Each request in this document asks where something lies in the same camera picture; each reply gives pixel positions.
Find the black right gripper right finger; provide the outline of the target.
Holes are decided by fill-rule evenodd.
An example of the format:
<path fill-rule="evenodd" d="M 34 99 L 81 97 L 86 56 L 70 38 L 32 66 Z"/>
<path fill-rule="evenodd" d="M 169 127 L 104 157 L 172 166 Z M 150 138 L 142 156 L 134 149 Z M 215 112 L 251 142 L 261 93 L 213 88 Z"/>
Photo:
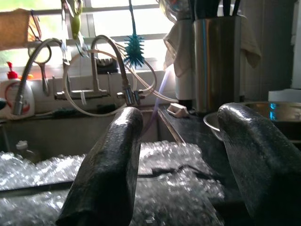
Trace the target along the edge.
<path fill-rule="evenodd" d="M 266 117 L 227 103 L 220 132 L 246 209 L 257 226 L 301 223 L 301 153 Z"/>

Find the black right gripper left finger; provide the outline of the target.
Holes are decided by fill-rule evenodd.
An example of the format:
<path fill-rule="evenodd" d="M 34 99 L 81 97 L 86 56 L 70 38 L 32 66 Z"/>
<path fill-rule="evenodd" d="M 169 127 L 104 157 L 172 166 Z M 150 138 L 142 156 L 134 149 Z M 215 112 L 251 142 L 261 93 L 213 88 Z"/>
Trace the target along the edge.
<path fill-rule="evenodd" d="M 65 199 L 58 226 L 127 226 L 135 202 L 143 115 L 120 110 L 83 160 Z"/>

